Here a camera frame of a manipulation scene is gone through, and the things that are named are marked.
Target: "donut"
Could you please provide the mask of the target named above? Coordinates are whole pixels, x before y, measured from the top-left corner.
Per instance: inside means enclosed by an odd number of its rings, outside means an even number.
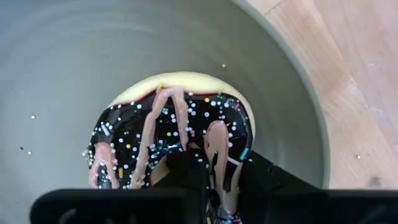
[[[214,188],[234,213],[241,166],[256,134],[248,101],[231,85],[195,72],[163,73],[136,83],[102,112],[88,146],[89,184],[144,189],[167,175],[166,155],[205,151]]]

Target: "gray bowl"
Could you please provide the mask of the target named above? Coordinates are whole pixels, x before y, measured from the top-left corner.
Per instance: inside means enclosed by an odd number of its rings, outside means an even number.
[[[328,141],[312,87],[244,1],[1,1],[0,217],[25,221],[39,195],[88,187],[81,152],[100,113],[139,80],[175,71],[232,84],[256,117],[253,149],[328,185]]]

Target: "bowl rim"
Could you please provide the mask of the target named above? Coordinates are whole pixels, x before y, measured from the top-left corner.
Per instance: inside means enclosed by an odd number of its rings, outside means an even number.
[[[287,58],[292,63],[293,67],[298,72],[298,75],[300,76],[300,79],[304,84],[304,87],[307,89],[308,95],[310,96],[310,100],[315,110],[316,119],[318,121],[318,127],[320,130],[320,137],[322,141],[322,153],[323,153],[322,188],[328,189],[330,184],[330,175],[331,175],[331,164],[330,164],[331,158],[330,158],[328,130],[326,126],[325,117],[322,113],[320,101],[310,81],[310,78],[304,69],[304,66],[300,63],[299,58],[296,56],[296,54],[289,46],[289,44],[286,42],[286,40],[282,37],[282,35],[276,30],[276,28],[273,25],[271,25],[271,23],[256,8],[254,8],[254,6],[248,3],[248,0],[232,0],[232,2],[234,2],[237,6],[239,6],[250,17],[252,17],[274,39],[278,47],[281,49],[283,53],[285,53]]]

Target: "chocolate glaze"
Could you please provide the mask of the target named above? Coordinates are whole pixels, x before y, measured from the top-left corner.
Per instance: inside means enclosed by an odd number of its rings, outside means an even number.
[[[89,153],[87,155],[88,165],[91,168],[95,155],[95,144],[105,142],[114,150],[117,162],[114,163],[113,172],[119,181],[119,188],[126,189],[130,184],[130,174],[136,166],[136,159],[141,142],[142,129],[147,115],[152,111],[156,92],[153,91],[133,103],[114,105],[103,111],[93,131]],[[204,148],[203,135],[213,121],[223,121],[232,134],[229,142],[230,158],[241,162],[245,152],[250,150],[252,145],[251,124],[243,104],[234,96],[227,94],[203,94],[196,95],[185,92],[184,100],[188,105],[188,144],[194,142],[200,148]],[[165,155],[183,151],[184,147],[180,142],[178,133],[176,113],[173,101],[169,98],[162,113],[156,119],[154,145],[149,147],[149,161],[146,166],[145,184],[142,188],[150,186],[150,172]],[[118,169],[123,168],[123,177],[119,176]],[[236,169],[236,164],[227,163],[224,178],[224,189],[229,192],[231,179]],[[109,186],[103,178],[98,179],[98,186],[104,188]]]

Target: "wooden floor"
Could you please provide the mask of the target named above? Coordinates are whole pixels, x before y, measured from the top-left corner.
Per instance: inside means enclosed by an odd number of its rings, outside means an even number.
[[[248,0],[318,94],[331,188],[398,189],[398,1]]]

